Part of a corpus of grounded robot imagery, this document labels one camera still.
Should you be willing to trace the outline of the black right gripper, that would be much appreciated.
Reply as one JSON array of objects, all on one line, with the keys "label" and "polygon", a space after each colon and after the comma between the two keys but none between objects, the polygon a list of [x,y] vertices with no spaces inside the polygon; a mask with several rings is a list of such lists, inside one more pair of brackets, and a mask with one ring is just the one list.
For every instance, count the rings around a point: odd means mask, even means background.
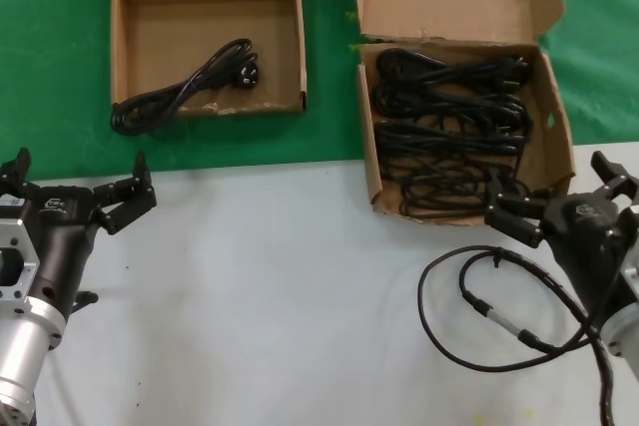
[{"label": "black right gripper", "polygon": [[[484,190],[484,223],[529,247],[543,238],[568,277],[578,299],[601,327],[636,300],[619,267],[638,239],[638,216],[621,212],[612,201],[625,196],[638,205],[638,179],[610,162],[601,151],[590,166],[602,182],[593,194],[573,194],[549,201],[507,193],[497,169],[490,169]],[[532,219],[542,220],[544,233]]]}]

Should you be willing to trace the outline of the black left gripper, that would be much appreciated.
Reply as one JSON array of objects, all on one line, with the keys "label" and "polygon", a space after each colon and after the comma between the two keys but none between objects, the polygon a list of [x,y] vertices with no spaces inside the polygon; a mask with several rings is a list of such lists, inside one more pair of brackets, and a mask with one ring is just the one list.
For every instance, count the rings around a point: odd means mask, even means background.
[{"label": "black left gripper", "polygon": [[21,148],[14,160],[1,165],[1,207],[31,202],[39,265],[29,295],[69,315],[98,227],[114,235],[148,213],[157,205],[155,188],[142,151],[129,178],[93,190],[29,184],[31,163],[29,150]]}]

